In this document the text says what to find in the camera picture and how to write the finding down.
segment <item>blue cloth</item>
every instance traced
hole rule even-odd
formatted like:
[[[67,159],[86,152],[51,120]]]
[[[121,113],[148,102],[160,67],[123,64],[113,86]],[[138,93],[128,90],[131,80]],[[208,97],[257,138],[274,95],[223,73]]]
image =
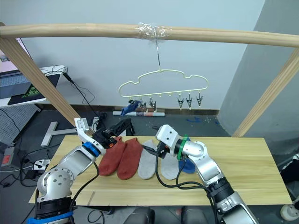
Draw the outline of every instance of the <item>blue cloth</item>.
[[[139,104],[140,104],[140,101],[135,100],[134,103],[129,104],[127,107],[123,108],[121,110],[121,116],[124,116],[127,113],[135,111],[138,108]]]
[[[178,168],[181,169],[184,164],[184,161],[179,160],[178,161]],[[183,168],[183,171],[188,174],[193,174],[195,172],[195,165],[189,160],[186,159],[186,164]]]

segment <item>wooden frame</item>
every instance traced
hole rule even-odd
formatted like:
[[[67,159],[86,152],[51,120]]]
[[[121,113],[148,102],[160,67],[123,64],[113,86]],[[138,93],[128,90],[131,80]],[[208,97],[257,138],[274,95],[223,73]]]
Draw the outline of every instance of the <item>wooden frame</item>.
[[[137,29],[138,27],[140,25],[41,24],[4,26],[2,24],[2,27],[0,27],[0,49],[53,106],[74,125],[74,118],[79,117],[79,115],[53,87],[14,38],[51,36],[142,38],[140,30]],[[299,35],[206,28],[163,27],[163,29],[166,29],[166,35],[162,38],[165,40],[247,43],[297,48],[237,128],[233,137],[244,136],[299,71]]]

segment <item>metal stand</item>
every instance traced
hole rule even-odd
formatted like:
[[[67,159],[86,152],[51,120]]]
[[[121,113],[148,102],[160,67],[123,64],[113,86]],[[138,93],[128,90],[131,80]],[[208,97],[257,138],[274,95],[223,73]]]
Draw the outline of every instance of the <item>metal stand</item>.
[[[53,121],[50,123],[50,126],[47,130],[47,133],[45,134],[45,137],[43,138],[41,146],[48,146],[50,144],[53,135],[77,133],[75,128],[55,131],[57,125],[58,125],[57,121]]]

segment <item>computer monitor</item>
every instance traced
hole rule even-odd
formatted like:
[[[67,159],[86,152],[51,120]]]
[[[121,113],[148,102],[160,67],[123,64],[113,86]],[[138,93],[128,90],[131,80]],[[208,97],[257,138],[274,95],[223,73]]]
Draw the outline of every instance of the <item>computer monitor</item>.
[[[20,38],[17,38],[16,40],[30,56],[22,40]],[[8,57],[6,57],[5,54],[0,50],[0,76],[4,76],[6,74],[15,73],[15,72],[19,72],[19,70],[11,62],[11,60]]]

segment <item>gray floor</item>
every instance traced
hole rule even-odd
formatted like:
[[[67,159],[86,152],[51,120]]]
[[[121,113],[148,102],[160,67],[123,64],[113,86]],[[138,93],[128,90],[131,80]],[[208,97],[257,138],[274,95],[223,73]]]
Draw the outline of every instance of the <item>gray floor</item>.
[[[92,112],[79,112],[82,117],[86,117],[88,121],[93,118]],[[215,116],[191,116],[191,115],[167,115],[166,117],[131,117],[135,128],[136,135],[153,136],[156,130],[152,126],[160,126],[169,124],[174,127],[181,135],[188,134],[189,136],[215,136],[228,137],[228,133],[219,125]],[[117,123],[121,118],[112,116],[109,112],[105,120],[106,126]],[[58,113],[57,111],[42,111],[38,113],[22,132],[21,150],[31,152],[40,149],[40,144],[43,136],[51,121],[58,121],[57,129],[72,128],[72,126]],[[63,136],[54,136],[50,146],[60,143]],[[50,148],[50,157],[53,156],[58,146]],[[29,156],[32,161],[37,159],[46,159],[45,150],[36,152]],[[7,173],[1,173],[0,179],[6,177]],[[26,184],[34,185],[36,182],[26,180]],[[19,181],[16,181],[11,187],[0,187],[0,224],[20,224],[25,216],[29,213],[33,205],[28,204],[28,200],[34,191],[34,187],[21,186]],[[298,221],[286,222],[280,218],[281,205],[267,206],[250,206],[253,213],[259,219],[260,224],[298,224]],[[113,215],[105,215],[106,224],[118,224],[129,216],[134,207],[117,207]],[[179,224],[181,207],[152,207],[156,213],[156,224]],[[201,206],[210,224],[213,224],[212,210],[208,206]],[[75,222],[80,224],[88,223],[87,214],[91,211],[90,208],[79,207],[75,211]]]

